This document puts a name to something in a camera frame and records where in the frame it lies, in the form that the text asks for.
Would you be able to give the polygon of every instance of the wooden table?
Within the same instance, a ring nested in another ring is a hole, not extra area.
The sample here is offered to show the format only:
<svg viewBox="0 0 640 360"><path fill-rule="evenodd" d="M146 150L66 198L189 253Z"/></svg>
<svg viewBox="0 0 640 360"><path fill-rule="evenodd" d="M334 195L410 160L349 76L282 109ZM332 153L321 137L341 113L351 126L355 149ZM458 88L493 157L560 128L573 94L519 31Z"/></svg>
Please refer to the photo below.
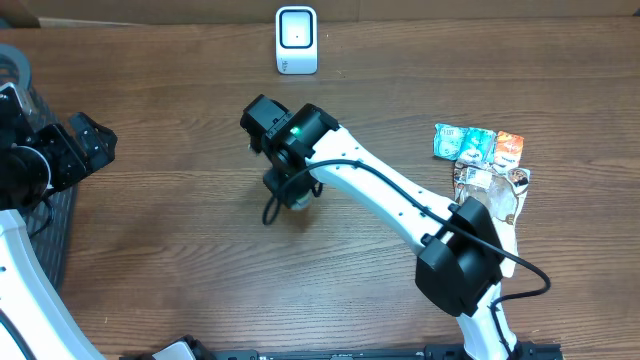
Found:
<svg viewBox="0 0 640 360"><path fill-rule="evenodd" d="M328 189L260 222L264 157L242 109L258 94L323 107L374 154L451 196L437 122L523 135L532 185L521 254L553 279L506 304L521 340L567 359L640 353L640 20L321 24L314 76L280 76L273 26L1 31L61 116L117 133L80 185L61 295L109 358L193 334L211 349L460 342L413 283L406 245ZM522 269L507 292L539 286Z"/></svg>

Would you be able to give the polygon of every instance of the label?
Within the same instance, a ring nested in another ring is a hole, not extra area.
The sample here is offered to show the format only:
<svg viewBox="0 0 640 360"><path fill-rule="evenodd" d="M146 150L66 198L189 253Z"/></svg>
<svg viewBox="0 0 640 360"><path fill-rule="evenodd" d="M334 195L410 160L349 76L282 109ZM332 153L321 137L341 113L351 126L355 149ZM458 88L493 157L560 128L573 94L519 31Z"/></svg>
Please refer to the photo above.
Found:
<svg viewBox="0 0 640 360"><path fill-rule="evenodd" d="M491 186L492 176L493 175L491 175L491 173L488 171L474 169L474 168L467 168L466 182L469 185L475 185L483 189L489 189L489 187Z"/></svg>

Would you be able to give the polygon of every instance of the gray basket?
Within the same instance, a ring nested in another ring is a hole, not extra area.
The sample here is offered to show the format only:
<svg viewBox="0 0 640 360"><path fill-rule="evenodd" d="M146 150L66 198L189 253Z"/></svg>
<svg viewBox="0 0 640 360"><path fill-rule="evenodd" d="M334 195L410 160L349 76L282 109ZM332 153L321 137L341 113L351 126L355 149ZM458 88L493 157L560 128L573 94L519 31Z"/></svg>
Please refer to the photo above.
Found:
<svg viewBox="0 0 640 360"><path fill-rule="evenodd" d="M15 83L17 87L27 90L31 95L33 105L38 111L38 118L30 121L34 131L40 130L47 124L60 122L31 86L31 67L24 54L13 46L0 44L0 85L7 82ZM73 186L49 197L54 211L54 220L46 230L31 239L31 245L40 266L56 290L59 289L64 277L77 192L77 187ZM32 213L23 214L23 219L27 223L27 232L32 233L39 229L47 217L48 210L43 203L40 203Z"/></svg>

